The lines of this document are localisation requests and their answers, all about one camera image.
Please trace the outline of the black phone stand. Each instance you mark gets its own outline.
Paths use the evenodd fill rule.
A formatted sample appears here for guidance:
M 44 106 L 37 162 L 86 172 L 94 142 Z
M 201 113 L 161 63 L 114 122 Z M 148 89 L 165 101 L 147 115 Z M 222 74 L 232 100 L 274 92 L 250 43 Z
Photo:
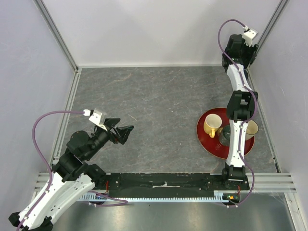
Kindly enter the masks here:
M 249 78 L 249 73 L 248 73 L 248 71 L 247 71 L 246 69 L 244 69 L 244 75 L 245 75 L 246 80 L 248 80 L 248 78 Z

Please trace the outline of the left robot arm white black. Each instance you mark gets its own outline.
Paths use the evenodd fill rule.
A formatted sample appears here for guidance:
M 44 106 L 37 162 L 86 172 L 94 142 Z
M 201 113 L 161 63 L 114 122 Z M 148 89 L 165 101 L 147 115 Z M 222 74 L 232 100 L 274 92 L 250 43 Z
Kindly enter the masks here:
M 118 127 L 119 122 L 120 118 L 107 118 L 102 127 L 94 127 L 92 134 L 83 130 L 73 133 L 65 153 L 51 169 L 51 178 L 24 210 L 9 216 L 10 223 L 17 230 L 50 231 L 81 196 L 104 187 L 106 173 L 87 161 L 109 141 L 125 144 L 134 126 Z

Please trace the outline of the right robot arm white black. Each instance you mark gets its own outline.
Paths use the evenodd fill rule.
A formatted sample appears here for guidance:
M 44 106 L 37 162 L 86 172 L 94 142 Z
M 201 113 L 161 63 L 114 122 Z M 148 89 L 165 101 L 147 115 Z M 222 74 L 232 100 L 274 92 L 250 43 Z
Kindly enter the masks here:
M 255 57 L 257 45 L 249 46 L 242 35 L 230 35 L 222 55 L 222 66 L 232 85 L 232 95 L 227 104 L 227 118 L 231 129 L 229 153 L 220 177 L 225 189 L 249 190 L 248 177 L 244 163 L 245 138 L 248 121 L 256 112 L 258 93 L 247 82 L 245 69 Z

